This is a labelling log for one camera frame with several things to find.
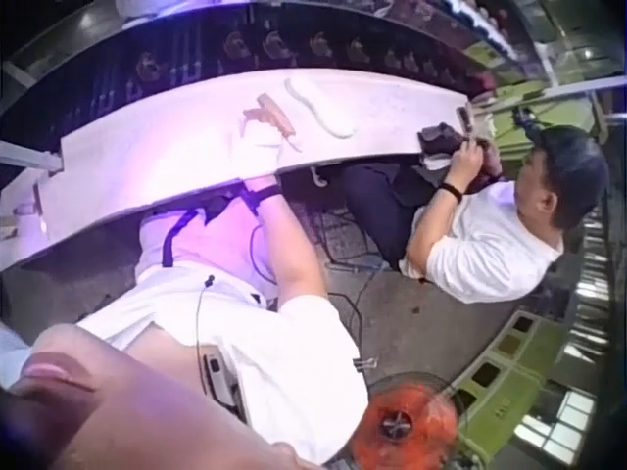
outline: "orange fan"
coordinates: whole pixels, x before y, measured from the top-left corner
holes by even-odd
[[[457,429],[449,400],[426,385],[402,384],[370,399],[350,449],[361,470],[436,470]]]

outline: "white t-shirt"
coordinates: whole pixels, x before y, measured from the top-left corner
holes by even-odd
[[[428,280],[465,304],[520,299],[542,281],[563,252],[532,235],[520,222],[514,182],[464,196],[451,231],[427,259]],[[415,228],[424,208],[413,219]],[[421,278],[407,257],[399,263],[408,277]]]
[[[203,291],[210,274],[214,283]],[[269,443],[292,445],[301,458],[317,464],[346,444],[368,396],[353,364],[358,348],[329,300],[302,296],[274,313],[264,309],[263,298],[261,305],[255,301],[251,294],[258,293],[247,283],[191,262],[151,268],[138,281],[78,326],[123,351],[154,322],[193,347],[198,311],[200,344],[220,350],[242,392],[248,424],[258,434]],[[8,387],[29,351],[2,333],[0,378]],[[11,348],[2,348],[10,342]]]

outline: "white insole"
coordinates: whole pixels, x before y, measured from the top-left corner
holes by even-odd
[[[318,124],[338,139],[348,139],[355,134],[352,120],[320,90],[315,83],[300,76],[285,80],[285,88],[295,99],[307,106]]]

